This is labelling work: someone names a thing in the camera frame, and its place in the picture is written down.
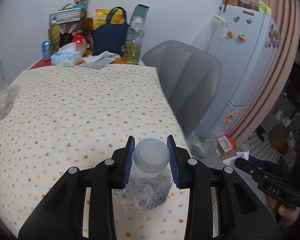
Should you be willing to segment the right hand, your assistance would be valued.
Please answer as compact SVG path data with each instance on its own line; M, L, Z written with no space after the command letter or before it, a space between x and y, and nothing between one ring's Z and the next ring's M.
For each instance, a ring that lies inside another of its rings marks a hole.
M300 207L287 207L283 204L279 204L271 197L268 197L267 199L266 208L273 218L275 218L276 215L280 215L282 217L279 222L281 229L288 228L294 224L300 216Z

